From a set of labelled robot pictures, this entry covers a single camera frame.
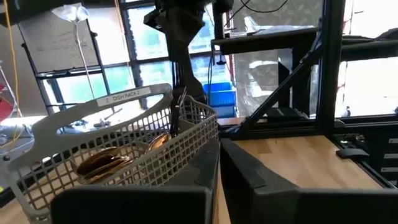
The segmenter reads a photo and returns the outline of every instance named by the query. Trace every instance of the white lampshade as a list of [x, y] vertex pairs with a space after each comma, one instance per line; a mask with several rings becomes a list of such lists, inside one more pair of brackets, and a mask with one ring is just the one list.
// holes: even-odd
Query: white lampshade
[[69, 22], [80, 22], [84, 21], [90, 16], [88, 10], [81, 6], [80, 3], [72, 5], [64, 5], [52, 10], [59, 18]]

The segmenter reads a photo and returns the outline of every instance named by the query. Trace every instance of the yellow cable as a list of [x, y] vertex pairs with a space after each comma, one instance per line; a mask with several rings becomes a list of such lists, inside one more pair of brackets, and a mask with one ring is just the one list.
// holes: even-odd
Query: yellow cable
[[[14, 78], [15, 78], [15, 98], [16, 98], [16, 109], [17, 109], [17, 118], [19, 117], [19, 85], [18, 85], [18, 73], [17, 73], [17, 62], [16, 62], [16, 54], [15, 54], [15, 49], [14, 49], [14, 39], [12, 38], [12, 29], [11, 29], [11, 22], [10, 22], [10, 15], [9, 15], [9, 11], [8, 11], [8, 4], [7, 4], [7, 0], [4, 0], [4, 7], [6, 8], [6, 22], [7, 22], [7, 26], [8, 26], [8, 34], [9, 34], [9, 38], [10, 38], [10, 46], [11, 46], [11, 53], [12, 53], [12, 64], [14, 67]], [[1, 148], [8, 146], [11, 143], [14, 143], [16, 141], [16, 139], [18, 139], [22, 132], [24, 130], [22, 130], [18, 136], [17, 136], [17, 125], [15, 126], [14, 129], [14, 135], [12, 137], [12, 141], [1, 146]]]

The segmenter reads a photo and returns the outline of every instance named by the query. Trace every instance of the red object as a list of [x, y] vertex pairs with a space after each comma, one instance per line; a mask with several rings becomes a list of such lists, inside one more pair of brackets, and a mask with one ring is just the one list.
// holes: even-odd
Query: red object
[[10, 116], [14, 109], [14, 105], [0, 96], [0, 122], [4, 121]]

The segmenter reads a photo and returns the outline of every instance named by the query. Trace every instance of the wooden countertop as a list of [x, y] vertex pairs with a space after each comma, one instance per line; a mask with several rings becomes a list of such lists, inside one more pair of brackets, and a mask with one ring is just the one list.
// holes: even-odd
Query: wooden countertop
[[[370, 176], [351, 160], [335, 154], [338, 148], [324, 136], [236, 141], [239, 147], [266, 167], [304, 188], [380, 189]], [[219, 170], [214, 223], [229, 224], [228, 209]], [[13, 200], [0, 209], [0, 224], [28, 223]]]

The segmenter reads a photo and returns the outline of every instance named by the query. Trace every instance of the dish rack label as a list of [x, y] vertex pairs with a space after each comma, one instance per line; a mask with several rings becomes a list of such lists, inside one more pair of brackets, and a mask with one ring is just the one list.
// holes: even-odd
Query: dish rack label
[[131, 91], [125, 92], [125, 93], [119, 93], [119, 94], [99, 98], [99, 99], [97, 99], [97, 104], [98, 104], [98, 106], [110, 105], [110, 104], [117, 103], [120, 101], [133, 100], [135, 98], [140, 98], [144, 95], [149, 95], [150, 93], [151, 93], [150, 87], [145, 87], [145, 88], [141, 88], [139, 90], [131, 90]]

